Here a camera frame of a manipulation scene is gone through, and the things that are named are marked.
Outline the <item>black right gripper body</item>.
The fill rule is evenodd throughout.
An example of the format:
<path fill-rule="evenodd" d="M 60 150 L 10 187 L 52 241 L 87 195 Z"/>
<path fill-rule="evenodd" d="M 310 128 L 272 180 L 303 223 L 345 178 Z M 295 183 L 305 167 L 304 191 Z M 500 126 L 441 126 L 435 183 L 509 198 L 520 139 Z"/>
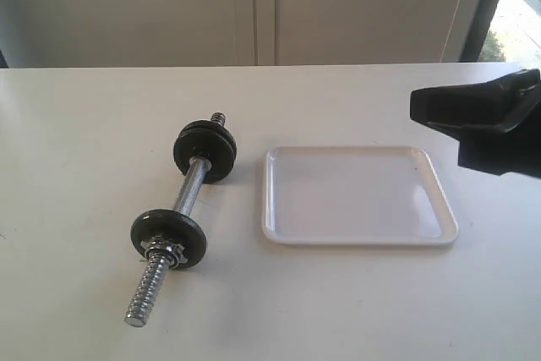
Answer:
<path fill-rule="evenodd" d="M 492 125 L 466 126 L 458 165 L 493 175 L 540 176 L 540 105 L 512 112 Z"/>

